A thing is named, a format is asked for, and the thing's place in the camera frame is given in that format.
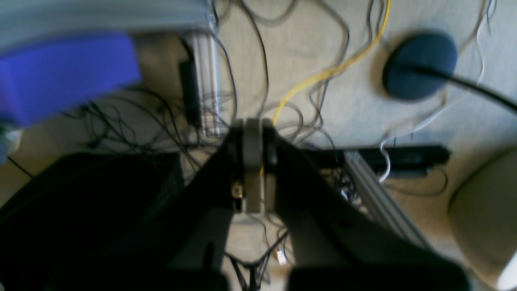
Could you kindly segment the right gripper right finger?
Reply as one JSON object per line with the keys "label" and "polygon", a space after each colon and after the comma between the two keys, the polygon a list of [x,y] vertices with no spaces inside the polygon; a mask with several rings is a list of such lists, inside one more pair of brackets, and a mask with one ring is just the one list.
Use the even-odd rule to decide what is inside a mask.
{"label": "right gripper right finger", "polygon": [[463,269],[420,234],[397,234],[345,202],[303,151],[263,120],[265,206],[286,225],[296,264],[288,291],[469,291]]}

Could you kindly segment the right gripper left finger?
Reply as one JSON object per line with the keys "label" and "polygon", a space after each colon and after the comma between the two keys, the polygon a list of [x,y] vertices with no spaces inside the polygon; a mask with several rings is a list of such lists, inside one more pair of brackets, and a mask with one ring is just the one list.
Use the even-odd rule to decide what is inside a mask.
{"label": "right gripper left finger", "polygon": [[231,124],[218,151],[177,197],[131,232],[62,267],[50,291],[227,291],[221,273],[242,176],[244,120]]}

